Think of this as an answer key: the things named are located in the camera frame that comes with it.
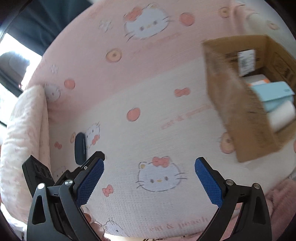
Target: metal screw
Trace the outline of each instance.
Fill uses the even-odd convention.
[[[229,185],[229,186],[232,186],[234,184],[234,182],[231,179],[227,179],[226,184]]]
[[[260,186],[258,183],[254,183],[254,188],[256,188],[256,189],[260,189],[261,186]]]
[[[73,183],[73,181],[70,180],[70,179],[68,179],[68,180],[65,181],[65,185],[66,185],[66,186],[71,186],[72,183]]]
[[[42,188],[44,188],[44,187],[45,187],[44,183],[40,183],[40,184],[38,185],[38,189],[42,189]]]

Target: cardboard box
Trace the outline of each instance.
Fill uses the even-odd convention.
[[[233,138],[240,162],[281,150],[296,133],[296,121],[273,133],[257,95],[239,77],[238,53],[255,50],[254,71],[270,81],[285,81],[296,93],[296,60],[265,35],[233,36],[203,43],[207,91]]]

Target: blue gripper pad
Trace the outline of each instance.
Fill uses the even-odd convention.
[[[199,158],[195,161],[195,173],[204,187],[209,199],[219,208],[222,206],[222,190],[208,169],[204,166]]]
[[[78,207],[87,203],[103,172],[104,161],[99,159],[77,189],[76,204]]]

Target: dark blue object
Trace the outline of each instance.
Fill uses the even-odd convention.
[[[103,172],[104,161],[99,159],[77,188],[76,204],[78,207],[87,203]]]
[[[218,183],[215,181],[214,177],[210,174],[208,169],[201,161],[201,158],[196,159],[194,167],[195,173],[202,183],[202,186],[204,187],[209,199],[213,204],[221,208],[223,203],[222,190]]]
[[[86,162],[85,134],[79,132],[75,137],[75,162],[83,165]]]

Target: pink bow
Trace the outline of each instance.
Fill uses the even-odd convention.
[[[152,163],[154,166],[162,166],[162,167],[168,167],[170,164],[170,158],[168,156],[165,156],[163,158],[153,157]]]
[[[113,187],[109,184],[106,188],[103,188],[102,191],[106,197],[109,197],[109,194],[113,193],[114,190]]]
[[[60,150],[63,146],[59,142],[55,142],[54,147]]]
[[[91,141],[92,145],[94,146],[99,139],[100,139],[100,135],[95,135],[93,140]]]
[[[183,95],[189,95],[190,94],[190,89],[189,88],[185,88],[183,90],[179,90],[179,89],[176,89],[175,90],[175,96],[176,97],[181,97]]]
[[[124,19],[129,22],[133,22],[137,19],[138,16],[142,14],[142,9],[135,7],[131,12],[124,16]]]

